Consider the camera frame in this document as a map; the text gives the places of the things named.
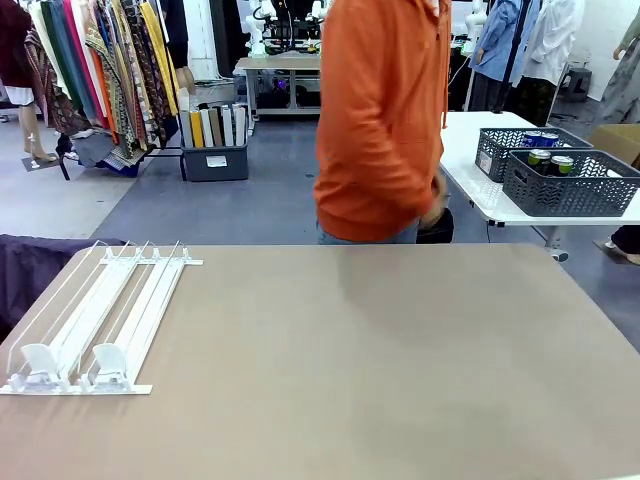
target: person's hand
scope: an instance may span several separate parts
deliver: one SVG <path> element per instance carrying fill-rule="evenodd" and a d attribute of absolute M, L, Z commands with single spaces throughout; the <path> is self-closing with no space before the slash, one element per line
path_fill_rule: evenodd
<path fill-rule="evenodd" d="M 447 198 L 447 181 L 442 173 L 436 172 L 433 177 L 433 188 L 436 191 L 436 198 L 431 205 L 431 209 L 420 218 L 418 228 L 429 229 L 433 227 L 444 213 Z"/>

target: blue can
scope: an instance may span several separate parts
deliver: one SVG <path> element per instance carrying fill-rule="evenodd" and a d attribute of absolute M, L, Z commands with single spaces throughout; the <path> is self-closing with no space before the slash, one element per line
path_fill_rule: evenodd
<path fill-rule="evenodd" d="M 553 148 L 558 146 L 560 138 L 555 133 L 543 133 L 540 136 L 540 143 L 538 146 L 544 148 Z"/>
<path fill-rule="evenodd" d="M 542 132 L 537 130 L 530 130 L 528 132 L 524 132 L 524 138 L 522 139 L 522 146 L 524 148 L 535 148 L 540 145 L 540 136 Z"/>

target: table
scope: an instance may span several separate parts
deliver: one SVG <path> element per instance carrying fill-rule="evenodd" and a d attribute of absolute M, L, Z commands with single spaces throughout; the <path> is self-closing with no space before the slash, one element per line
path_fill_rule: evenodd
<path fill-rule="evenodd" d="M 205 263 L 183 272 L 142 368 L 151 395 L 0 397 L 2 478 L 640 472 L 640 357 L 537 247 L 190 253 Z M 3 372 L 79 256 L 0 346 Z"/>
<path fill-rule="evenodd" d="M 533 124 L 514 113 L 450 112 L 447 128 L 442 131 L 444 154 L 441 165 L 453 183 L 478 208 L 492 225 L 552 227 L 546 235 L 546 246 L 562 247 L 564 228 L 571 225 L 640 225 L 640 194 L 621 217 L 531 217 L 506 194 L 502 184 L 491 181 L 475 164 L 480 128 L 528 128 Z"/>
<path fill-rule="evenodd" d="M 249 103 L 249 135 L 253 135 L 258 115 L 319 115 L 319 107 L 299 107 L 296 100 L 296 70 L 320 70 L 320 55 L 269 55 L 266 57 L 245 57 L 238 60 L 236 68 L 245 71 L 247 77 L 247 102 Z M 258 108 L 256 101 L 256 81 L 259 70 L 289 71 L 289 106 L 287 108 Z"/>

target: gray storage bin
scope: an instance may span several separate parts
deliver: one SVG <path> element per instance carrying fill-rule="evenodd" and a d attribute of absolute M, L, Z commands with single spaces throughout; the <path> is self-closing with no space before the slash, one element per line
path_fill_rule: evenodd
<path fill-rule="evenodd" d="M 514 148 L 525 148 L 522 145 L 525 132 L 539 131 L 543 133 L 555 133 L 558 135 L 557 147 L 536 147 L 544 150 L 566 150 L 568 148 L 593 148 L 589 142 L 572 135 L 562 128 L 481 128 L 478 152 L 476 153 L 476 165 L 494 182 L 504 181 L 504 172 L 507 168 L 509 151 Z"/>
<path fill-rule="evenodd" d="M 512 150 L 504 193 L 532 217 L 620 217 L 640 187 L 640 172 L 600 150 L 568 150 L 568 177 L 540 175 L 527 164 L 531 150 Z"/>
<path fill-rule="evenodd" d="M 222 182 L 249 178 L 247 144 L 242 147 L 183 148 L 190 182 Z"/>

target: wire mesh basket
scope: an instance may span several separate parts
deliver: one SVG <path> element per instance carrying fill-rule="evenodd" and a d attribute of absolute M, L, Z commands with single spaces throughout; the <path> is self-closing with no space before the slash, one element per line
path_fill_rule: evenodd
<path fill-rule="evenodd" d="M 567 177 L 540 175 L 527 164 L 531 150 L 512 150 L 504 193 L 532 217 L 620 217 L 640 187 L 640 172 L 600 150 L 568 150 Z"/>
<path fill-rule="evenodd" d="M 514 148 L 526 148 L 523 145 L 526 132 L 538 131 L 542 133 L 555 133 L 558 135 L 558 144 L 545 150 L 566 150 L 569 148 L 586 149 L 593 148 L 588 142 L 570 134 L 562 128 L 481 128 L 478 152 L 476 153 L 476 165 L 494 182 L 504 181 L 504 172 L 507 168 L 509 151 Z"/>

